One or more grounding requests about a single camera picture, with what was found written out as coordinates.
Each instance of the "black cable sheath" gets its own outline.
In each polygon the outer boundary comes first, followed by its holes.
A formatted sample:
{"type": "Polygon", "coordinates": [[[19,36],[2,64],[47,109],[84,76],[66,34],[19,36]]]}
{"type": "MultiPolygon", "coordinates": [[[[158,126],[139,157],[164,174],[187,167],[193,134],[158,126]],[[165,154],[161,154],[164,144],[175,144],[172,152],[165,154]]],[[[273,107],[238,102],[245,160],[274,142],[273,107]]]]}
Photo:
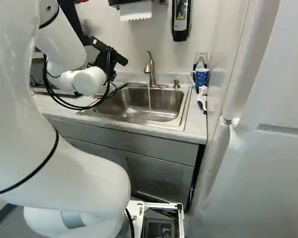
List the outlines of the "black cable sheath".
{"type": "Polygon", "coordinates": [[[1,190],[0,195],[3,193],[9,192],[9,191],[19,187],[20,185],[24,184],[25,182],[29,181],[33,176],[35,176],[48,163],[48,161],[53,156],[53,154],[56,151],[56,148],[59,144],[59,133],[56,131],[56,129],[55,129],[55,132],[56,132],[56,138],[55,138],[53,148],[52,148],[51,152],[48,154],[48,156],[45,158],[45,160],[32,173],[30,173],[24,179],[22,179],[21,181],[17,182],[16,184],[14,184],[4,190],[1,190]]]}
{"type": "Polygon", "coordinates": [[[59,15],[59,12],[60,12],[60,6],[58,6],[58,10],[57,12],[52,16],[52,18],[50,20],[48,20],[47,22],[43,23],[42,25],[39,26],[39,29],[42,29],[48,25],[50,25],[56,18],[57,16],[59,15]]]}
{"type": "Polygon", "coordinates": [[[111,53],[113,51],[113,48],[109,48],[108,49],[108,53],[107,53],[107,65],[106,65],[106,69],[105,69],[105,73],[106,73],[106,76],[107,76],[107,79],[106,79],[106,82],[107,82],[107,88],[106,88],[106,91],[104,93],[104,95],[100,98],[99,101],[97,101],[95,104],[91,105],[91,106],[77,106],[77,105],[73,105],[73,104],[70,104],[68,102],[66,102],[65,100],[63,100],[62,98],[60,98],[54,91],[53,89],[50,87],[49,85],[49,82],[48,82],[48,79],[47,79],[47,76],[46,74],[48,73],[47,72],[47,57],[46,55],[44,54],[43,55],[43,81],[44,81],[44,85],[47,89],[47,92],[48,94],[52,97],[52,99],[60,104],[61,106],[65,107],[65,108],[68,108],[68,109],[71,109],[71,110],[77,110],[77,111],[82,111],[82,110],[87,110],[87,109],[91,109],[91,108],[94,108],[98,105],[100,105],[101,103],[103,103],[105,101],[105,99],[108,97],[108,93],[109,93],[109,90],[110,90],[110,81],[109,81],[109,78],[110,78],[110,72],[109,72],[109,64],[110,64],[110,57],[111,57],[111,53]]]}
{"type": "Polygon", "coordinates": [[[126,214],[129,220],[129,225],[130,225],[130,231],[131,231],[131,238],[135,238],[135,228],[134,228],[134,223],[133,223],[133,219],[131,218],[131,215],[128,211],[128,209],[126,208],[126,214]]]}

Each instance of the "paper towel dispenser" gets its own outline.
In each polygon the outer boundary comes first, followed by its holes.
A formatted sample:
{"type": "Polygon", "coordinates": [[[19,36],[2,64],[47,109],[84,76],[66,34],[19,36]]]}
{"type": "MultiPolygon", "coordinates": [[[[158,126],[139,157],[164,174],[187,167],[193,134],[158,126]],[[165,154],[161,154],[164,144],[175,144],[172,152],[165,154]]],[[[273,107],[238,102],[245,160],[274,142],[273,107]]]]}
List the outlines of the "paper towel dispenser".
{"type": "Polygon", "coordinates": [[[144,1],[144,0],[108,0],[109,5],[117,8],[118,10],[121,4],[126,4],[126,3],[136,2],[136,1],[144,1]]]}

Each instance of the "faucet handle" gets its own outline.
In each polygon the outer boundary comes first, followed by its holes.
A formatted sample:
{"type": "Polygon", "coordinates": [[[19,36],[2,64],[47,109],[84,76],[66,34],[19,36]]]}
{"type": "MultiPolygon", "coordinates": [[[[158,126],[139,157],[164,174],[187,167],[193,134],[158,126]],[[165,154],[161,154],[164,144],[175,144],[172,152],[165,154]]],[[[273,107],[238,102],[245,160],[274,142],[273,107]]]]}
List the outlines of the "faucet handle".
{"type": "Polygon", "coordinates": [[[180,88],[180,81],[178,79],[174,79],[172,81],[172,83],[174,83],[174,85],[173,85],[174,89],[179,89],[180,88]]]}
{"type": "Polygon", "coordinates": [[[153,57],[152,57],[151,50],[147,50],[147,52],[148,52],[148,54],[149,54],[149,57],[150,57],[150,59],[149,59],[149,63],[150,63],[150,64],[152,64],[152,65],[154,65],[154,62],[153,62],[153,57]]]}

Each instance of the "faucet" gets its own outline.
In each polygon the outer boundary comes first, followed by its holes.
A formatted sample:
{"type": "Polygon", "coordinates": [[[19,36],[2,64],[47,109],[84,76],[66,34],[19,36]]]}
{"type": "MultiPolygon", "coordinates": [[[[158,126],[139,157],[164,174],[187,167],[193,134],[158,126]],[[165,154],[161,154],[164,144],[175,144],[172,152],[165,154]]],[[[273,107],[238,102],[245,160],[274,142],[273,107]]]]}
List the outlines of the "faucet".
{"type": "Polygon", "coordinates": [[[149,54],[149,62],[146,63],[145,68],[144,68],[144,73],[149,74],[149,87],[155,87],[155,88],[167,88],[168,85],[161,85],[157,84],[156,79],[155,79],[155,69],[154,69],[154,61],[152,58],[152,54],[150,50],[147,50],[149,54]]]}

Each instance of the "paper towel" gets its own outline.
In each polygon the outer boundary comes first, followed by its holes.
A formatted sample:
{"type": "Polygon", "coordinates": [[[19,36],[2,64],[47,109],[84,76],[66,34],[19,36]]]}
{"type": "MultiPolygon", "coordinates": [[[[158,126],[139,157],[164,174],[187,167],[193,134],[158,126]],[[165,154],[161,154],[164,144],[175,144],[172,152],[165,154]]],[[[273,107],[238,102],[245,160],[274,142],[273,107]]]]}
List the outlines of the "paper towel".
{"type": "Polygon", "coordinates": [[[120,20],[150,19],[152,17],[151,0],[137,1],[120,5],[120,20]]]}

